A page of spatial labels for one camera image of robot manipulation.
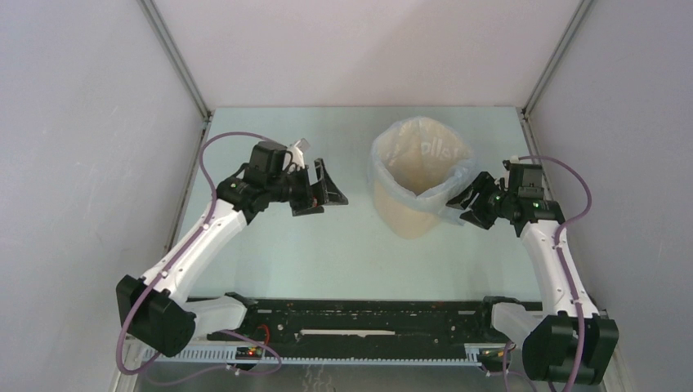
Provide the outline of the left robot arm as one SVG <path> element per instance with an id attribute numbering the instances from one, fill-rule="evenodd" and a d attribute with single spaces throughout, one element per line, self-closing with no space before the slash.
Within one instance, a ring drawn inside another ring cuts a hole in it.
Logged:
<path id="1" fill-rule="evenodd" d="M 258 142 L 240 171 L 216 186 L 195 227 L 142 276 L 126 275 L 118 282 L 118 310 L 127 334 L 166 357 L 221 330 L 243 341 L 255 336 L 258 318 L 240 299 L 229 294 L 204 301 L 188 298 L 219 251 L 272 203 L 287 203 L 293 216 L 348 203 L 322 159 L 314 161 L 316 181 L 310 180 L 304 143 Z"/>

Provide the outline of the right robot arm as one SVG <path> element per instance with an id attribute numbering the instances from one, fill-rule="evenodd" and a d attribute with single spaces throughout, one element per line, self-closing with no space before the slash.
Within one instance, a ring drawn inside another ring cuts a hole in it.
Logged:
<path id="1" fill-rule="evenodd" d="M 529 255 L 539 284 L 543 317 L 537 319 L 521 304 L 499 300 L 475 320 L 485 341 L 501 336 L 522 353 L 525 374 L 532 381 L 573 385 L 602 382 L 619 340 L 613 319 L 601 315 L 579 277 L 567 239 L 567 227 L 581 219 L 565 218 L 560 204 L 546 197 L 545 157 L 506 160 L 506 175 L 481 172 L 452 197 L 447 207 L 482 229 L 504 219 Z"/>

